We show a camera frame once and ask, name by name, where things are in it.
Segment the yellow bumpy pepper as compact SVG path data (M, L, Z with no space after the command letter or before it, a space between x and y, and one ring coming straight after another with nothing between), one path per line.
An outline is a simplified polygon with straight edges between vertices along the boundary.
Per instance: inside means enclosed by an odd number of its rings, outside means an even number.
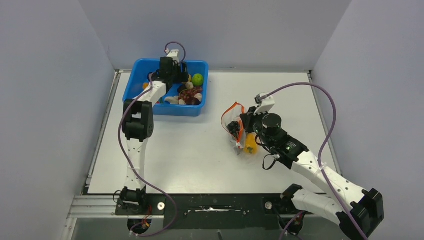
M255 155L258 152L258 145L255 138L256 134L254 132L246 134L243 148L246 154Z

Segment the clear zip top bag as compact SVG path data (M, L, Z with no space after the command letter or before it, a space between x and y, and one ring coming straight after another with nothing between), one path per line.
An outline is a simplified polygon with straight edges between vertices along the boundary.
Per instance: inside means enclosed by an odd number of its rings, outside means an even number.
M232 149L237 155L256 155L258 145L255 143L255 133L248 133L242 123L241 114L246 112L246 108L235 102L221 116L220 123L229 134L229 141Z

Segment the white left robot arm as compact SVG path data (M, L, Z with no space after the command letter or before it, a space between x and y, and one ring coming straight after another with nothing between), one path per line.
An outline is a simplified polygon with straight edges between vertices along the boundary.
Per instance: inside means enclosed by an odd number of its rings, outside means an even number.
M188 80L187 64L172 57L161 57L158 70L148 74L147 87L123 104L123 116L118 135L124 135L126 146L121 150L127 160L124 188L119 194L117 208L147 214L150 211L145 177L146 149L154 132L154 105L164 97L175 83Z

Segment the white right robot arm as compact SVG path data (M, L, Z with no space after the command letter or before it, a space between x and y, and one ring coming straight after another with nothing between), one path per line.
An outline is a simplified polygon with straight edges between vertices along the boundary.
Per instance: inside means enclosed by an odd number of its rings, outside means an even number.
M255 114L255 107L240 114L243 127L276 161L303 176L323 191L317 194L292 184L281 194L281 207L289 214L297 210L318 215L339 226L351 240L371 236L384 219L382 194L366 190L320 163L318 157L301 141L282 129L282 119L275 113Z

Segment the black grape bunch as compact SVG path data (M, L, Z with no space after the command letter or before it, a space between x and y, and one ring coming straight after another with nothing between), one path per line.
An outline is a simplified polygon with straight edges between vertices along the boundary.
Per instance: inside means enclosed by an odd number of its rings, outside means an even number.
M227 126L228 132L235 138L238 139L241 132L241 125L238 121L232 121Z

